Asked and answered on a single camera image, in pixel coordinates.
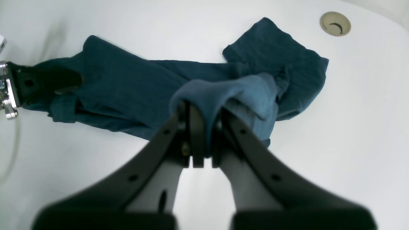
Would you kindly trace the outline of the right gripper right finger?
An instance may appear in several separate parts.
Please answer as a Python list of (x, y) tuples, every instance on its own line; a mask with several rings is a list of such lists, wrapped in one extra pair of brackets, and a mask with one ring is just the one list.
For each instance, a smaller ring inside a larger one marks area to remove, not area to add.
[(217, 161), (236, 212), (231, 230), (376, 230), (364, 206), (323, 189), (275, 157), (238, 117), (222, 109)]

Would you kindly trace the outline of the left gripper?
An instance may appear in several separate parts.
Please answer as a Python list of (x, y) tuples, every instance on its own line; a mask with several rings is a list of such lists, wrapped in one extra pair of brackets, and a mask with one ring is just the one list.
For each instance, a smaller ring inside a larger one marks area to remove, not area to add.
[(1, 110), (7, 120), (19, 116), (17, 108), (28, 105), (37, 97), (59, 90), (74, 89), (83, 84), (80, 73), (65, 67), (46, 69), (0, 62)]

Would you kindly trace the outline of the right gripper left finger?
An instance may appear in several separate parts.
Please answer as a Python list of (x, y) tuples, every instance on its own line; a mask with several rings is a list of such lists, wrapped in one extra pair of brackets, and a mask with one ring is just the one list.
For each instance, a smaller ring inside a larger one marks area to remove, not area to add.
[(204, 167), (200, 111), (182, 101), (154, 138), (120, 169), (44, 208), (34, 230), (178, 230), (172, 210), (179, 178)]

